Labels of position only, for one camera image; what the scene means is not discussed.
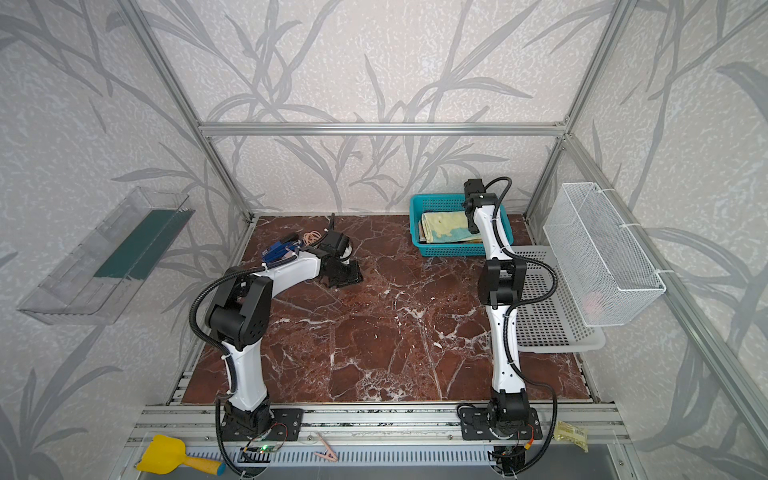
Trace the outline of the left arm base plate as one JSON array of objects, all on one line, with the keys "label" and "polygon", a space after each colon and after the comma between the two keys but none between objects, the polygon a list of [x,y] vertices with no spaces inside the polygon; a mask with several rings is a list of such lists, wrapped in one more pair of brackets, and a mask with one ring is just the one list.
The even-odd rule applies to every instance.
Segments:
[{"label": "left arm base plate", "polygon": [[297,441],[304,410],[300,408],[261,409],[254,412],[225,408],[221,426],[223,441]]}]

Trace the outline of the mint green cloth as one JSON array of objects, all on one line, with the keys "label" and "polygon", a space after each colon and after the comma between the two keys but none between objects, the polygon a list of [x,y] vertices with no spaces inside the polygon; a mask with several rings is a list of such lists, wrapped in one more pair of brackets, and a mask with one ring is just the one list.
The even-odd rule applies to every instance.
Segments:
[{"label": "mint green cloth", "polygon": [[481,243],[479,234],[468,230],[463,211],[425,212],[419,220],[423,240],[428,244]]}]

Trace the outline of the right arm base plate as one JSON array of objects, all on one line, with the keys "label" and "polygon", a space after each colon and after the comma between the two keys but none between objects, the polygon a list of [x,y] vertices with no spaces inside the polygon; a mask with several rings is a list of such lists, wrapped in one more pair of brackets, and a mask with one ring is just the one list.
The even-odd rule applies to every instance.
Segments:
[{"label": "right arm base plate", "polygon": [[462,403],[456,407],[463,440],[532,441],[544,435],[534,408],[522,417],[518,413],[503,413],[490,404],[476,406]]}]

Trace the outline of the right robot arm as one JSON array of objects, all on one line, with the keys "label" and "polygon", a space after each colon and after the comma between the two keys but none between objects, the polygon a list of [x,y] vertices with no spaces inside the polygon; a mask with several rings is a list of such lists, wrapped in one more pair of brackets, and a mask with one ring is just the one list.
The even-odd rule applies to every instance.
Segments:
[{"label": "right robot arm", "polygon": [[530,263],[552,274],[539,260],[517,254],[501,225],[501,201],[492,193],[473,192],[463,203],[469,230],[481,236],[485,263],[478,280],[478,297],[491,327],[493,374],[487,422],[491,434],[509,439],[535,425],[526,380],[521,372],[516,329],[518,310],[551,297],[557,287],[534,299],[523,298]]}]

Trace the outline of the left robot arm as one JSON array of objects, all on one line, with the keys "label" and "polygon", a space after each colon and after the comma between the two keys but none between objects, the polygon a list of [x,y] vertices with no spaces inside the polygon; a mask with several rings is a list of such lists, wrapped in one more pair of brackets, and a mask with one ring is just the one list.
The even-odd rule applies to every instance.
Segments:
[{"label": "left robot arm", "polygon": [[320,251],[300,252],[271,265],[233,267],[193,300],[188,323],[195,336],[222,354],[230,415],[255,420],[270,413],[261,342],[268,329],[272,299],[316,278],[326,279],[330,288],[363,280],[355,260]]}]

